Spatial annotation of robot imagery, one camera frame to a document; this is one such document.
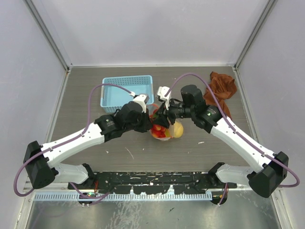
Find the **red strawberry cluster with leaves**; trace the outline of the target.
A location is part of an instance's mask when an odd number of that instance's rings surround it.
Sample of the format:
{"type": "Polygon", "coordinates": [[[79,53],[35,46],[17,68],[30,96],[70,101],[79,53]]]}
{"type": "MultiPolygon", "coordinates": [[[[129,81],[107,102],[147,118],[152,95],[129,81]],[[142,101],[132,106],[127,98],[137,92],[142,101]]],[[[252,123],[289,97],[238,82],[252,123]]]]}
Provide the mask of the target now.
{"type": "Polygon", "coordinates": [[[153,128],[150,130],[150,134],[154,138],[171,138],[170,130],[160,125],[153,124],[153,128]]]}

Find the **clear zip top bag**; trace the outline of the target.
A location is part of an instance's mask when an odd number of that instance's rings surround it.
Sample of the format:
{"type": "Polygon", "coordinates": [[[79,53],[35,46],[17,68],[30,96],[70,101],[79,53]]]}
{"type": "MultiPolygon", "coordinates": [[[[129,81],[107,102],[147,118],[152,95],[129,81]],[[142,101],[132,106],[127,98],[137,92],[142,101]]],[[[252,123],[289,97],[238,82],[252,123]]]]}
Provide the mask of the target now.
{"type": "MultiPolygon", "coordinates": [[[[149,117],[151,121],[156,118],[155,113],[157,112],[158,108],[159,106],[157,104],[148,105],[149,117]]],[[[153,124],[153,127],[149,130],[149,132],[155,139],[168,141],[173,138],[180,138],[184,133],[184,127],[178,121],[175,121],[175,123],[170,125],[169,128],[153,124]]]]}

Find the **light blue plastic basket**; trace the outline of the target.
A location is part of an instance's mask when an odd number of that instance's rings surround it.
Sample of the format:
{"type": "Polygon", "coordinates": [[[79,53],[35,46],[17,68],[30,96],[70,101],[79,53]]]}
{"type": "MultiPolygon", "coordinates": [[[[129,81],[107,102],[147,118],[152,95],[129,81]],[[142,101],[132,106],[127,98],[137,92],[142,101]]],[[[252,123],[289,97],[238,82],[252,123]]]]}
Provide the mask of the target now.
{"type": "MultiPolygon", "coordinates": [[[[147,104],[154,103],[153,78],[150,75],[107,77],[102,83],[119,85],[136,95],[147,94],[149,96],[147,104]]],[[[103,86],[101,89],[100,105],[106,113],[114,113],[116,109],[120,109],[131,100],[132,97],[120,88],[103,86]]]]}

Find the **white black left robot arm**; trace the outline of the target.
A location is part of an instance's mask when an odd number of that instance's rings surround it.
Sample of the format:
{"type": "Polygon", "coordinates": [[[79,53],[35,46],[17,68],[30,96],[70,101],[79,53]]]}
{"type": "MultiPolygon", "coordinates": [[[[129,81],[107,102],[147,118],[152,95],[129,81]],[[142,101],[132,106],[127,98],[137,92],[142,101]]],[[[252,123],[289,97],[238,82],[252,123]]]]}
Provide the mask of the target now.
{"type": "Polygon", "coordinates": [[[84,189],[95,185],[95,176],[86,164],[64,165],[62,162],[89,147],[121,137],[128,131],[145,133],[152,127],[149,111],[138,102],[128,102],[113,114],[97,118],[87,128],[62,139],[40,145],[28,144],[24,164],[34,189],[48,186],[53,181],[73,182],[84,189]]]}

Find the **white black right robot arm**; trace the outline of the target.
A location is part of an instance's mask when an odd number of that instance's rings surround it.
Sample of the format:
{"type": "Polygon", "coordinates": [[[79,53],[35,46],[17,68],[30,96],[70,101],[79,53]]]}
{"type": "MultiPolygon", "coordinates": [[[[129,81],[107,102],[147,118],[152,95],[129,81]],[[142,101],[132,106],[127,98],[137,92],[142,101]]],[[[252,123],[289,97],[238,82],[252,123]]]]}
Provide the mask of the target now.
{"type": "Polygon", "coordinates": [[[178,118],[190,118],[197,127],[222,140],[248,163],[246,167],[217,163],[209,171],[211,186],[219,188],[224,183],[236,183],[249,186],[261,197],[270,197],[287,176],[288,156],[263,147],[222,115],[218,107],[207,105],[197,86],[183,87],[181,96],[180,101],[172,99],[169,88],[160,86],[156,97],[162,105],[154,123],[170,127],[178,118]]]}

